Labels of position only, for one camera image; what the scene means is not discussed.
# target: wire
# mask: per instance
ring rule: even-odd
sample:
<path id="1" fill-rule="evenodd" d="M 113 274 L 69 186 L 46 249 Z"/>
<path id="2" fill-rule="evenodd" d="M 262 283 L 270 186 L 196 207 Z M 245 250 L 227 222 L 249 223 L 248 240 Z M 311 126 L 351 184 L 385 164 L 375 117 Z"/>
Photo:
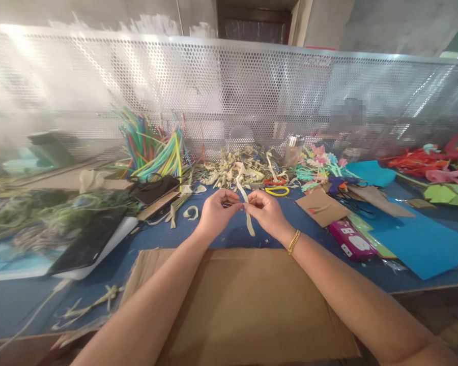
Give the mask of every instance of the wire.
<path id="1" fill-rule="evenodd" d="M 7 340 L 5 343 L 3 343 L 1 346 L 0 346 L 0 352 L 3 351 L 9 344 L 11 344 L 14 340 L 16 340 L 22 333 L 24 333 L 27 328 L 29 328 L 29 325 L 34 321 L 34 319 L 37 317 L 37 315 L 39 314 L 39 312 L 44 308 L 44 306 L 49 302 L 49 300 L 51 300 L 54 295 L 56 295 L 57 292 L 59 292 L 60 290 L 62 290 L 68 283 L 70 283 L 71 280 L 62 280 L 53 290 L 52 292 L 49 294 L 49 296 L 42 302 L 42 304 L 37 308 L 36 312 L 31 316 L 31 318 L 29 319 L 29 321 L 27 322 L 26 325 L 24 325 L 24 327 L 16 334 L 14 335 L 12 338 L 10 338 L 9 340 Z"/>

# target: blue paper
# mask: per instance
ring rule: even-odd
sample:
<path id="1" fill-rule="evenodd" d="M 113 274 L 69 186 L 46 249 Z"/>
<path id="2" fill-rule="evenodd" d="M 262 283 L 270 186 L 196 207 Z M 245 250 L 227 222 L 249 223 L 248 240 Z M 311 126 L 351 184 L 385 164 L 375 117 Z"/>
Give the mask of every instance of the blue paper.
<path id="1" fill-rule="evenodd" d="M 392 217 L 369 203 L 360 205 L 375 214 L 374 219 L 363 217 L 374 228 L 370 233 L 421 279 L 428 280 L 458 267 L 456 231 L 404 205 L 416 217 Z"/>
<path id="2" fill-rule="evenodd" d="M 384 169 L 378 165 L 377 160 L 349 163 L 346 168 L 359 176 L 363 180 L 367 180 L 370 186 L 386 187 L 395 179 L 395 171 L 392 169 Z"/>

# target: glass jar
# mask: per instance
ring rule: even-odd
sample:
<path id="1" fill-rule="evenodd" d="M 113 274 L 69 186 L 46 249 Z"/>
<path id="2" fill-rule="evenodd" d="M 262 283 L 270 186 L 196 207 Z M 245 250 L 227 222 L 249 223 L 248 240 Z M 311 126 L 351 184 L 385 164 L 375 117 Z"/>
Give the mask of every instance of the glass jar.
<path id="1" fill-rule="evenodd" d="M 283 166 L 295 169 L 299 163 L 302 149 L 304 148 L 305 136 L 291 134 L 287 139 L 285 155 L 283 156 Z"/>

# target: yellow straw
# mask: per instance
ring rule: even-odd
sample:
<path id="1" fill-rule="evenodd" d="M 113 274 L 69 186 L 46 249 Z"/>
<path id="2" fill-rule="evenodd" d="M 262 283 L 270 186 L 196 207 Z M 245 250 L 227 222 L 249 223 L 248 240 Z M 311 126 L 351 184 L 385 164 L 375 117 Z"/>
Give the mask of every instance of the yellow straw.
<path id="1" fill-rule="evenodd" d="M 175 134 L 175 144 L 177 146 L 177 159 L 178 159 L 178 169 L 179 169 L 179 172 L 180 172 L 180 184 L 182 183 L 182 161 L 180 159 L 180 147 L 178 146 L 178 138 Z"/>

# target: bundle of straws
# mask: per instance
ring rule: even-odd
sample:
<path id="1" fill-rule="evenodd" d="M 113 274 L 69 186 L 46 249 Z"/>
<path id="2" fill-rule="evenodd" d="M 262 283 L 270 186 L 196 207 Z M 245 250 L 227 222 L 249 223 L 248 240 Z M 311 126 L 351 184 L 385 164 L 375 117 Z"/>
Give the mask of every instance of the bundle of straws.
<path id="1" fill-rule="evenodd" d="M 174 112 L 173 116 L 175 121 L 178 121 Z M 140 117 L 123 108 L 119 117 L 124 121 L 120 129 L 126 140 L 127 152 L 131 156 L 129 165 L 123 168 L 126 171 L 122 178 L 127 175 L 146 182 L 157 180 L 160 175 L 181 176 L 186 167 L 183 164 L 184 156 L 191 167 L 192 163 L 183 139 L 183 128 L 180 128 L 179 124 L 176 124 L 168 138 L 158 126 L 151 124 L 146 115 Z"/>

